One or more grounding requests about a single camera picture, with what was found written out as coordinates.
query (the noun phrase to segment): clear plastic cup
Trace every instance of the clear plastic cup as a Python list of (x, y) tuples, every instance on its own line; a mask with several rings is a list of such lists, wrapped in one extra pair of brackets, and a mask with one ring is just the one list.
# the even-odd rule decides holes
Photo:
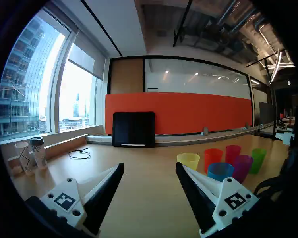
[(227, 146), (225, 150), (225, 162), (233, 165), (234, 159), (240, 155), (241, 147), (237, 145)]
[(194, 153), (182, 153), (177, 155), (176, 160), (177, 162), (180, 162), (181, 164), (196, 170), (200, 156)]
[(213, 163), (207, 169), (207, 176), (222, 182), (233, 175), (234, 167), (229, 163)]
[(233, 161), (234, 173), (232, 177), (243, 183), (253, 164), (253, 158), (248, 155), (239, 155)]
[(220, 149), (207, 149), (204, 151), (204, 172), (210, 164), (221, 162), (223, 151)]
[(252, 150), (252, 158), (254, 159), (250, 173), (258, 173), (261, 165), (264, 161), (267, 151), (265, 149), (254, 149)]

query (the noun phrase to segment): orange plastic cup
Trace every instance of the orange plastic cup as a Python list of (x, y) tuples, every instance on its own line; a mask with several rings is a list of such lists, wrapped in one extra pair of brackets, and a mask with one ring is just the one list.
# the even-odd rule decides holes
[(204, 151), (204, 172), (207, 173), (207, 168), (213, 163), (221, 162), (223, 151), (220, 149), (207, 149)]

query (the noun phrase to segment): black ceiling beam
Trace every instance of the black ceiling beam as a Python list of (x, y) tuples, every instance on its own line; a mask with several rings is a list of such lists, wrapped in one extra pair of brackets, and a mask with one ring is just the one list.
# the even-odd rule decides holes
[(172, 45), (173, 47), (176, 46), (176, 42), (178, 41), (178, 38), (183, 30), (183, 24), (184, 24), (184, 21), (186, 20), (186, 16), (188, 15), (188, 12), (189, 12), (192, 2), (193, 2), (193, 0), (189, 0), (188, 4), (186, 5), (186, 10), (184, 11), (184, 14), (182, 16), (178, 32), (175, 34), (174, 39), (173, 39), (173, 45)]
[(108, 39), (110, 40), (110, 42), (113, 44), (113, 46), (116, 48), (116, 50), (118, 51), (119, 55), (122, 57), (122, 53), (120, 52), (120, 50), (118, 49), (118, 47), (116, 46), (115, 42), (112, 40), (111, 36), (108, 34), (108, 32), (106, 31), (106, 29), (104, 28), (104, 26), (102, 25), (102, 23), (98, 20), (97, 16), (95, 15), (95, 13), (92, 11), (92, 9), (88, 6), (88, 4), (85, 2), (85, 0), (81, 0), (82, 4), (85, 6), (85, 8), (89, 11), (89, 13), (92, 15), (92, 17), (95, 19), (95, 21), (98, 23), (98, 25), (101, 27), (101, 29), (103, 30), (103, 32), (106, 34), (106, 36), (108, 37)]
[(247, 65), (245, 68), (247, 68), (247, 67), (249, 67), (249, 66), (252, 66), (252, 65), (254, 65), (254, 64), (256, 64), (256, 63), (259, 63), (260, 61), (265, 60), (265, 59), (267, 59), (267, 58), (269, 58), (269, 57), (271, 57), (271, 56), (274, 56), (275, 54), (277, 54), (277, 53), (273, 53), (273, 54), (271, 54), (271, 55), (269, 55), (269, 56), (266, 56), (265, 58), (262, 58), (262, 59), (260, 59), (260, 60), (258, 60), (258, 61), (255, 61), (254, 63), (251, 63), (250, 65)]

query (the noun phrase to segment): pink plastic cup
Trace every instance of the pink plastic cup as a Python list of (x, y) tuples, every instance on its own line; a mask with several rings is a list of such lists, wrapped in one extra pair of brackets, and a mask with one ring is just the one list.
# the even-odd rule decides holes
[(227, 146), (225, 150), (225, 162), (233, 165), (234, 159), (240, 155), (241, 147), (237, 145)]
[(252, 167), (253, 158), (248, 155), (239, 155), (233, 161), (234, 172), (232, 177), (239, 183), (243, 183), (250, 168)]

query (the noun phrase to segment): table surface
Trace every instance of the table surface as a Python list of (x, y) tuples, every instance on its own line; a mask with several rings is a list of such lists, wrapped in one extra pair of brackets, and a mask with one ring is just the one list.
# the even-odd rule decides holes
[(225, 150), (227, 145), (242, 147), (241, 154), (251, 155), (254, 148), (267, 150), (258, 174), (249, 174), (243, 185), (256, 186), (277, 176), (287, 158), (288, 146), (253, 135), (188, 146), (115, 148), (87, 144), (91, 159), (71, 160), (68, 154), (48, 161), (48, 169), (35, 175), (13, 178), (23, 199), (43, 196), (68, 177), (78, 182), (123, 162), (125, 173), (101, 225), (100, 238), (107, 237), (199, 237), (198, 224), (175, 172), (176, 156), (191, 152), (200, 155), (197, 171), (203, 172), (207, 148)]

